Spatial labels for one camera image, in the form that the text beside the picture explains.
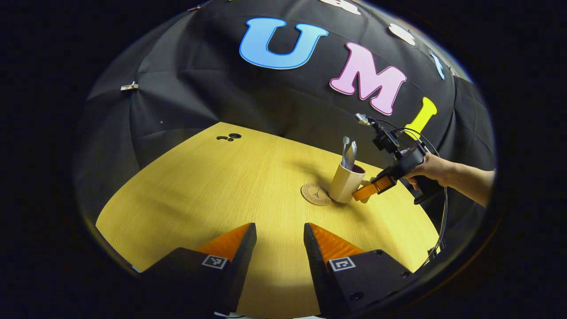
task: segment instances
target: blue letter u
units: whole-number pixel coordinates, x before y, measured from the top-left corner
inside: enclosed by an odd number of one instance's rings
[[[289,54],[276,54],[268,50],[268,43],[277,28],[285,26],[285,21],[273,18],[254,18],[246,22],[248,31],[240,43],[240,55],[248,62],[270,69],[293,69],[309,60],[319,37],[329,32],[310,24],[299,23],[295,27],[301,31],[295,48]]]

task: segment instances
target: black cable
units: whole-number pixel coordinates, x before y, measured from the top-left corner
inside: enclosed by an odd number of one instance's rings
[[[390,123],[390,122],[388,122],[388,121],[384,121],[384,120],[380,120],[380,119],[374,119],[374,118],[373,118],[373,120],[380,121],[380,122],[384,122],[384,123],[390,125],[391,127],[395,128],[396,130],[399,130],[399,129],[400,129],[400,128],[398,128],[397,126],[393,125],[392,123]]]
[[[437,149],[433,146],[433,144],[432,144],[425,136],[423,136],[420,132],[417,132],[417,131],[414,130],[414,129],[406,128],[406,127],[396,128],[395,131],[412,131],[412,132],[416,132],[418,135],[420,135],[421,137],[423,137],[423,139],[431,146],[431,148],[435,151],[435,155],[437,155],[437,157],[441,158],[441,156],[439,156],[439,153],[437,152]]]
[[[435,155],[437,157],[441,158],[441,156],[439,156],[439,152],[437,152],[437,149],[435,148],[435,146],[433,146],[433,144],[427,139],[427,137],[423,136],[423,134],[421,134],[420,132],[417,132],[416,130],[414,130],[412,128],[398,128],[397,126],[395,126],[392,123],[385,121],[385,120],[381,120],[381,119],[374,119],[374,120],[381,121],[381,122],[384,122],[384,123],[390,125],[391,127],[394,128],[394,132],[396,132],[396,131],[412,131],[412,132],[417,133],[420,137],[422,137],[431,146],[431,148],[435,151]],[[413,141],[417,145],[419,145],[419,142],[417,140],[413,140]],[[424,263],[419,268],[423,267],[427,263],[427,261],[431,260],[431,255],[433,255],[433,253],[435,253],[437,251],[437,248],[439,247],[439,245],[443,241],[443,236],[445,235],[445,228],[447,226],[448,196],[447,196],[447,187],[444,187],[443,189],[444,189],[444,193],[445,193],[445,204],[443,205],[443,216],[441,218],[441,231],[439,232],[439,239],[437,240],[437,243],[435,244],[435,246],[431,250],[431,253],[429,253],[429,255],[425,259]]]

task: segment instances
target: round cork coaster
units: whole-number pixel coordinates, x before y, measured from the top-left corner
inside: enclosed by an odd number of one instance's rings
[[[316,184],[305,184],[301,187],[301,195],[311,204],[325,206],[331,198],[327,192]]]

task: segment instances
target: wooden table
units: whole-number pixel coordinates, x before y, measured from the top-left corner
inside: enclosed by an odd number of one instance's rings
[[[217,136],[239,133],[234,141]],[[257,243],[238,313],[260,318],[319,314],[303,225],[315,223],[364,251],[383,249],[415,271],[434,246],[433,224],[401,183],[364,204],[315,206],[306,183],[328,189],[341,156],[218,123],[149,164],[110,199],[96,226],[143,271],[177,247],[195,249],[245,223]],[[366,179],[381,169],[356,162]]]

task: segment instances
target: beige mug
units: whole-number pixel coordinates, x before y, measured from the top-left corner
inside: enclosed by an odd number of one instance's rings
[[[339,163],[333,182],[331,182],[329,197],[339,203],[346,204],[350,202],[353,198],[353,193],[358,190],[365,175],[366,171],[356,164],[353,166],[353,170],[350,171]]]

